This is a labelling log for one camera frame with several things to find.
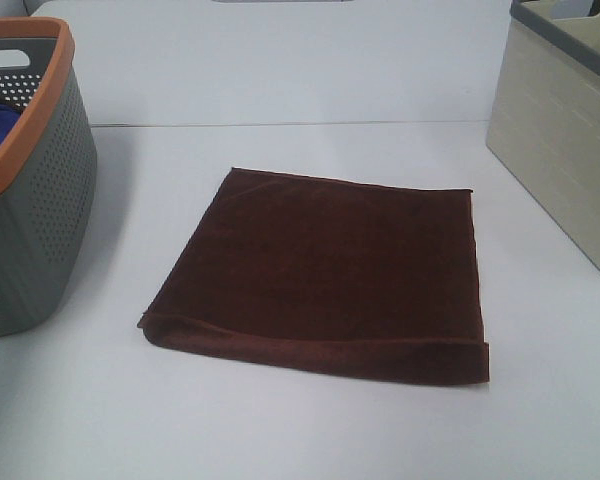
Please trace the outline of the beige storage bin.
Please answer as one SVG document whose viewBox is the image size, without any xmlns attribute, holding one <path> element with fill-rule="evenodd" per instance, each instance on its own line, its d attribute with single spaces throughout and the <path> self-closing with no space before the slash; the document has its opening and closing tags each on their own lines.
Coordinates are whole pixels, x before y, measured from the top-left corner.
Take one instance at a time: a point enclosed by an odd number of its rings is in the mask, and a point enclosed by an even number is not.
<svg viewBox="0 0 600 480">
<path fill-rule="evenodd" d="M 555 5 L 510 6 L 486 145 L 600 271 L 600 9 Z"/>
</svg>

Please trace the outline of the brown towel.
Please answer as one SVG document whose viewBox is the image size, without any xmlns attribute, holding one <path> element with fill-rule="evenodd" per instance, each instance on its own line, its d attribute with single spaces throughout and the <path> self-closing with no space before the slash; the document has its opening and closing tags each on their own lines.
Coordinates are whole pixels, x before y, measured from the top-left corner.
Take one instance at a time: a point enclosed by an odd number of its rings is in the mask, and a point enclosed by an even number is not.
<svg viewBox="0 0 600 480">
<path fill-rule="evenodd" d="M 234 168 L 139 327 L 222 359 L 485 383 L 472 193 Z"/>
</svg>

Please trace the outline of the grey perforated laundry basket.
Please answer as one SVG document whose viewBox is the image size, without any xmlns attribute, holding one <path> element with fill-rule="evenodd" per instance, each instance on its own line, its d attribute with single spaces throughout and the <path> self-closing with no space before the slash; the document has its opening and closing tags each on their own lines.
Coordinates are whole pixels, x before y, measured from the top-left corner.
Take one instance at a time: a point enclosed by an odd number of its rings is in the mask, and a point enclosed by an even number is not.
<svg viewBox="0 0 600 480">
<path fill-rule="evenodd" d="M 0 143 L 0 337 L 48 319 L 65 292 L 94 198 L 97 150 L 73 69 L 75 44 L 52 17 L 0 18 L 0 99 L 22 110 Z"/>
</svg>

